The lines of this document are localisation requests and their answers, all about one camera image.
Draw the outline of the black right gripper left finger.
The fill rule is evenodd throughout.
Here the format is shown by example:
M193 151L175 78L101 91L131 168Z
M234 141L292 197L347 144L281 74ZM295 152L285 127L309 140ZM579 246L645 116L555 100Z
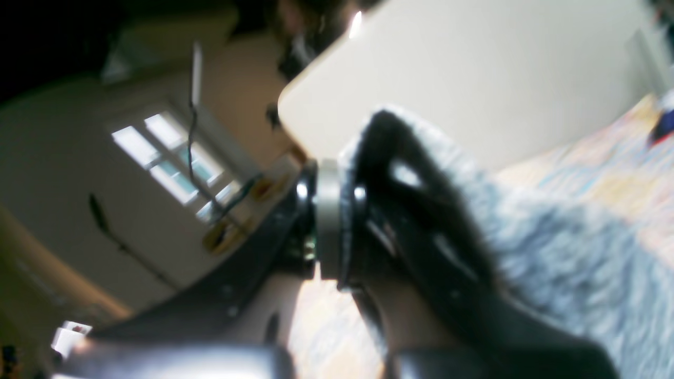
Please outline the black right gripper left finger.
M93 331L55 378L295 378L287 344L317 259L318 164L308 161L250 237L207 276L156 307Z

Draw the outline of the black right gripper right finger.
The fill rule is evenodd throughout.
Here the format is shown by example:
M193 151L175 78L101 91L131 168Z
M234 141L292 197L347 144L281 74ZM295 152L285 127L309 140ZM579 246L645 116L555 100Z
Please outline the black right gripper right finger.
M348 186L351 243L340 283L358 286L380 319L386 378L525 378L513 336L521 316L501 300L457 190L428 163L358 160Z

